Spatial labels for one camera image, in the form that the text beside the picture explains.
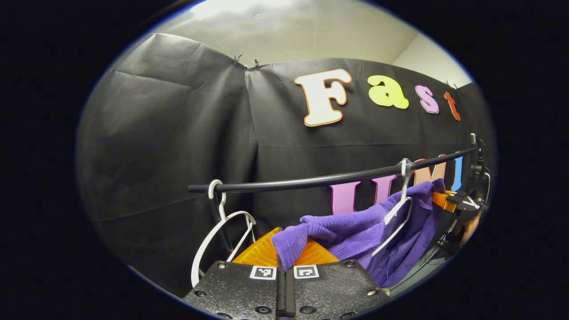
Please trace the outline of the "white clothes hanger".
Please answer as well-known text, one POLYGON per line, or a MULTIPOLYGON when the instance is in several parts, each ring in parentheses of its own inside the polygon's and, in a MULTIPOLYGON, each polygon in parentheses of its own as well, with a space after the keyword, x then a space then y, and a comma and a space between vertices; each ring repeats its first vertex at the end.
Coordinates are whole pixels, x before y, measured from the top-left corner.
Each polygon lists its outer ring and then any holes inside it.
POLYGON ((205 253, 210 242, 213 240, 214 236, 218 233, 218 231, 221 231, 222 227, 228 221, 232 220, 234 217, 242 215, 242 216, 244 216, 244 221, 245 221, 246 226, 247 226, 247 229, 244 232, 244 235, 242 235, 242 237, 241 237, 240 241, 238 242, 238 244, 236 245, 236 247, 230 251, 230 255, 226 259, 226 261, 228 263, 230 263, 234 260, 234 258, 236 257, 236 254, 238 253, 238 251, 240 250, 240 248, 242 247, 242 245, 244 244, 244 241, 246 241, 248 236, 251 237, 253 242, 256 242, 256 236, 254 235, 254 231, 252 231, 254 225, 256 225, 256 219, 254 219, 254 217, 246 211, 237 211, 237 212, 231 213, 229 215, 226 214, 225 203, 226 203, 226 193, 222 192, 221 193, 221 200, 220 200, 219 204, 215 204, 213 207, 215 209, 215 211, 217 212, 217 215, 219 215, 220 221, 211 229, 211 231, 206 235, 205 239, 199 245, 199 248, 198 248, 197 252, 195 253, 195 256, 194 256, 194 259, 193 259, 193 262, 191 265, 190 282, 191 282, 192 287, 197 286, 197 284, 200 281, 200 276, 204 275, 204 273, 200 271, 200 262, 201 262, 201 259, 203 257, 203 254, 205 253))
POLYGON ((405 217, 405 220, 402 221, 402 223, 400 223, 400 225, 398 225, 396 229, 394 229, 394 231, 389 235, 389 237, 385 241, 383 241, 378 247, 376 247, 376 249, 374 249, 374 251, 372 252, 372 257, 374 257, 380 251, 382 251, 382 249, 384 249, 384 247, 386 247, 392 241, 392 239, 396 237, 396 235, 400 232, 400 230, 405 226, 407 221, 410 219, 410 212, 411 209, 413 208, 413 199, 407 196, 407 189, 411 176, 414 174, 412 166, 413 163, 408 158, 403 158, 403 160, 401 160, 401 176, 404 178, 404 185, 402 186, 400 201, 396 203, 396 205, 394 205, 394 207, 385 216, 384 223, 385 226, 387 227, 392 222, 392 220, 398 215, 400 209, 406 203, 409 203, 409 208, 407 210, 407 215, 405 217))

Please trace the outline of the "black clothes rack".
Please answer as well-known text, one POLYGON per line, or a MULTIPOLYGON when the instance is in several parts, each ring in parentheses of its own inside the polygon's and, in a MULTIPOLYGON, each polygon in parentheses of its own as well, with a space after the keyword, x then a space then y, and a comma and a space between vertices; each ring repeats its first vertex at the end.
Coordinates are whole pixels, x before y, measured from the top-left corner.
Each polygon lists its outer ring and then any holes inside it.
MULTIPOLYGON (((449 160, 474 153, 476 148, 468 148, 463 151, 454 152, 446 156, 430 158, 419 162, 412 162, 414 171, 423 169, 431 165, 442 164, 449 160)), ((350 172, 336 174, 333 176, 319 176, 303 180, 281 180, 272 182, 246 183, 246 184, 223 184, 220 180, 213 180, 207 185, 189 185, 187 190, 192 192, 205 192, 209 199, 215 197, 216 192, 227 193, 252 193, 265 191, 300 190, 304 188, 322 187, 332 184, 348 183, 358 180, 368 180, 371 178, 390 176, 392 174, 401 175, 401 162, 382 168, 364 170, 361 172, 350 172)))

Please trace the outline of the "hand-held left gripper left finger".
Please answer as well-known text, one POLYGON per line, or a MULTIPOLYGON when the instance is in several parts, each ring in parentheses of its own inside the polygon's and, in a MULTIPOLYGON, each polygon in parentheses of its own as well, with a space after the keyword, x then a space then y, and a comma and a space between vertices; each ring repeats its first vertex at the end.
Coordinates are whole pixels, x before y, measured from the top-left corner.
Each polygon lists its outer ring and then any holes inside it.
POLYGON ((230 262, 216 261, 183 301, 228 320, 284 320, 286 272, 272 244, 279 231, 273 229, 230 262))

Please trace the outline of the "black backdrop cloth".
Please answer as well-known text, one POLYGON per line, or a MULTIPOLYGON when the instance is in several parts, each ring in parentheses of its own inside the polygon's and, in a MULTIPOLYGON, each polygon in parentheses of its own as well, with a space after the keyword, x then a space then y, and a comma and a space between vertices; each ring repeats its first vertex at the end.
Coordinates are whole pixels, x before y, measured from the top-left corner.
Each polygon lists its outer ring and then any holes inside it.
POLYGON ((103 75, 81 117, 80 195, 126 265, 183 297, 201 241, 220 221, 189 185, 303 180, 421 161, 496 130, 481 88, 349 57, 246 67, 213 48, 151 34, 103 75))

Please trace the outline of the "purple shirt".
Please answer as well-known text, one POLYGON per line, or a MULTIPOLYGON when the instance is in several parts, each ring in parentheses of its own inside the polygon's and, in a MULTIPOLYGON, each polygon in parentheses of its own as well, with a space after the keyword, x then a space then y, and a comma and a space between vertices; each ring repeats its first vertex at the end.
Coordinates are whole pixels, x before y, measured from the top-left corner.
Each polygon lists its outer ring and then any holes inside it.
POLYGON ((385 217, 400 201, 401 192, 360 212, 303 216, 298 225, 273 235, 272 244, 286 270, 299 259, 308 239, 313 239, 339 260, 357 260, 379 286, 389 288, 428 251, 441 217, 432 194, 445 190, 443 179, 408 188, 412 202, 405 203, 389 223, 385 217))

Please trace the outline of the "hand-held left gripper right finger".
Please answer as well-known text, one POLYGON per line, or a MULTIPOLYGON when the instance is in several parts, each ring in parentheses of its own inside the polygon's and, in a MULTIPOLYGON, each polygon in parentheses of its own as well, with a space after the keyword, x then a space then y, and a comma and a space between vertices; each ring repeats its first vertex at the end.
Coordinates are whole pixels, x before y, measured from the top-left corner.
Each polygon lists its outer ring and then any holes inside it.
POLYGON ((284 316, 292 320, 345 320, 385 304, 389 295, 358 261, 336 259, 312 239, 284 274, 284 316))

